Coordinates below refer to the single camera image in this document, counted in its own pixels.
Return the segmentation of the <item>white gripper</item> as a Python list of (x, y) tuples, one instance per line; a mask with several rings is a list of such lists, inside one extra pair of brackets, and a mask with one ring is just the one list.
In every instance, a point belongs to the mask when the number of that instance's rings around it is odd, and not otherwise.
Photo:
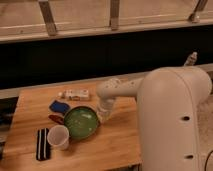
[(114, 103), (114, 99), (99, 99), (97, 104), (97, 115), (101, 122), (106, 122), (109, 119)]

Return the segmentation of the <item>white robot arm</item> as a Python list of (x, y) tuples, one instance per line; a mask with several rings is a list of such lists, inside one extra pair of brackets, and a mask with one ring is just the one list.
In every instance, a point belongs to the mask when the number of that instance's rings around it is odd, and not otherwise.
[(197, 107), (212, 91), (209, 74), (190, 54), (181, 67), (163, 67), (123, 82), (97, 86), (97, 114), (106, 122), (118, 97), (134, 97), (142, 171), (202, 171)]

